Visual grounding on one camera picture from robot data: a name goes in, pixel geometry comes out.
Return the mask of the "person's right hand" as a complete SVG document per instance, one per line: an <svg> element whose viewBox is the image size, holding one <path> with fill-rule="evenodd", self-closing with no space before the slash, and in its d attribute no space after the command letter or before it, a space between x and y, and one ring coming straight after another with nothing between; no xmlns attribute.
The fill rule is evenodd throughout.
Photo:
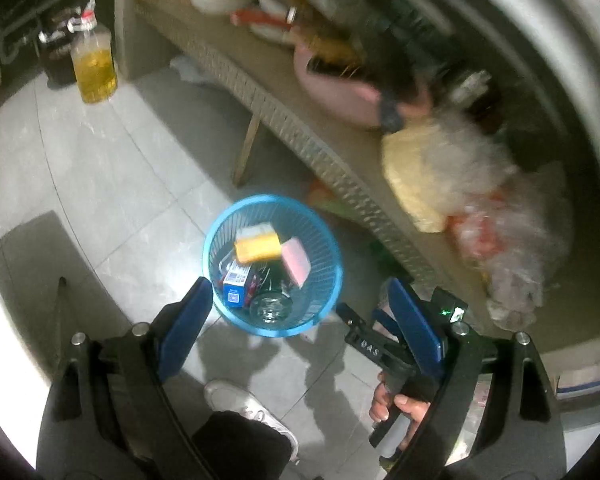
<svg viewBox="0 0 600 480"><path fill-rule="evenodd" d="M428 413L430 403L400 393L399 388L392 383L393 377L386 372L380 372L378 380L368 414L376 430L386 430L376 445L376 450L381 456L390 457L403 452L411 443Z"/></svg>

